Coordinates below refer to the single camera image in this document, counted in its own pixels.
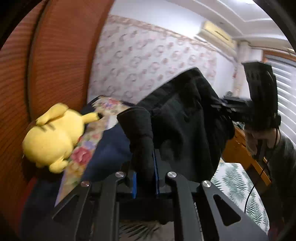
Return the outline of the person's right hand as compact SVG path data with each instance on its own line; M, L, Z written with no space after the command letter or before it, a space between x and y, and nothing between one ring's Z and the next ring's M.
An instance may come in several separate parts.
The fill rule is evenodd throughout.
M258 141L266 141L267 149L273 150L280 142L280 131L271 128L265 131L255 131L250 126L244 127L246 146L250 154L257 154Z

